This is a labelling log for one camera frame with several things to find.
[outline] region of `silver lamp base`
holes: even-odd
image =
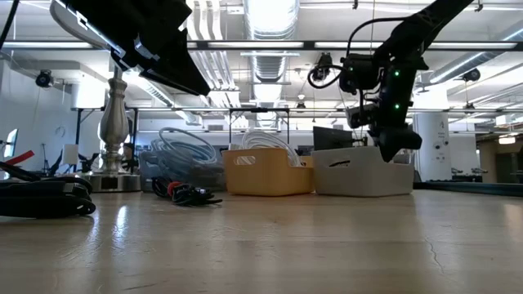
[[[140,176],[137,175],[81,175],[92,185],[93,193],[130,193],[140,192]]]

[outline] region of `black bracket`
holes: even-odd
[[[474,12],[480,12],[483,10],[483,0],[477,0],[477,7]]]

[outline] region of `yellow plastic bin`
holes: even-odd
[[[313,168],[291,167],[286,149],[224,151],[223,163],[231,194],[287,196],[314,191]]]

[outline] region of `white plastic bin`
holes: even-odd
[[[383,162],[378,147],[314,151],[312,158],[317,194],[381,197],[413,190],[414,167]]]

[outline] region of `table surface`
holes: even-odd
[[[93,195],[92,217],[0,217],[0,292],[521,293],[523,199]]]

